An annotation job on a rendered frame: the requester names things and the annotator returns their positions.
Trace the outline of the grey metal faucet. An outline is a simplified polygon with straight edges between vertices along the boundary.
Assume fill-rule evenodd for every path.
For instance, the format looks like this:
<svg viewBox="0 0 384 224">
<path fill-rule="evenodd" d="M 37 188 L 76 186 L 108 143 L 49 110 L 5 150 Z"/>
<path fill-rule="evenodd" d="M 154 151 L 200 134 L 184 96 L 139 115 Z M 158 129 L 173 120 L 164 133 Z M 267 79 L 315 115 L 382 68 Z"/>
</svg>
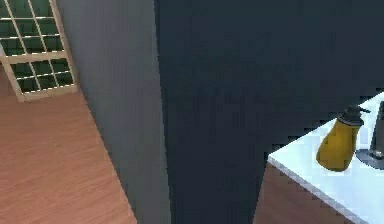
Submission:
<svg viewBox="0 0 384 224">
<path fill-rule="evenodd" d="M 379 106 L 371 145 L 368 149 L 359 149 L 356 157 L 374 169 L 384 170 L 384 101 Z"/>
</svg>

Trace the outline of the yellow soap dispenser bottle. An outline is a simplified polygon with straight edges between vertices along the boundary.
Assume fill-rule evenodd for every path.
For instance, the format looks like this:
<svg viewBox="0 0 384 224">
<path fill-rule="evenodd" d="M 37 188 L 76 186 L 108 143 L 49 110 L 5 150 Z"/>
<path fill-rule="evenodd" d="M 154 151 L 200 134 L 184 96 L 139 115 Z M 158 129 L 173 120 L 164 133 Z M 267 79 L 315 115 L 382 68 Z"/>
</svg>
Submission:
<svg viewBox="0 0 384 224">
<path fill-rule="evenodd" d="M 348 106 L 335 120 L 333 127 L 321 142 L 316 161 L 323 168 L 345 171 L 356 150 L 357 134 L 363 126 L 362 113 L 370 113 L 358 105 Z"/>
</svg>

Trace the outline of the white kitchen counter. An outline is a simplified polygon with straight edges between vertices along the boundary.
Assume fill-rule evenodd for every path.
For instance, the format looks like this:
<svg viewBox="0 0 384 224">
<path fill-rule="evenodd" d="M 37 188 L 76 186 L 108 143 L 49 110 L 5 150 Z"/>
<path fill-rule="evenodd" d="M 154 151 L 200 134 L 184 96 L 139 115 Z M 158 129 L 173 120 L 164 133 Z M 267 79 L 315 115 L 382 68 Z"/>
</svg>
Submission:
<svg viewBox="0 0 384 224">
<path fill-rule="evenodd" d="M 357 134 L 356 152 L 368 149 L 384 92 L 360 106 L 364 125 Z M 329 121 L 268 156 L 268 162 L 354 224 L 384 224 L 384 170 L 362 163 L 353 154 L 343 172 L 330 171 L 316 161 L 317 150 L 333 127 Z"/>
</svg>

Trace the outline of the wooden framed grid window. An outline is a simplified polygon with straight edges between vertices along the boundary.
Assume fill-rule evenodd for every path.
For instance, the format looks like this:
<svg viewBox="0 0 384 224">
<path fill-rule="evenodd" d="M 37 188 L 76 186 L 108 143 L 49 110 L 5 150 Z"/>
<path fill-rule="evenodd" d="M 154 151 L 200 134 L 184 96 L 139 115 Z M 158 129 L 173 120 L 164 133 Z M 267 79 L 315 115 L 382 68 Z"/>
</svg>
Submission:
<svg viewBox="0 0 384 224">
<path fill-rule="evenodd" d="M 0 0 L 0 63 L 21 102 L 78 90 L 56 0 Z"/>
</svg>

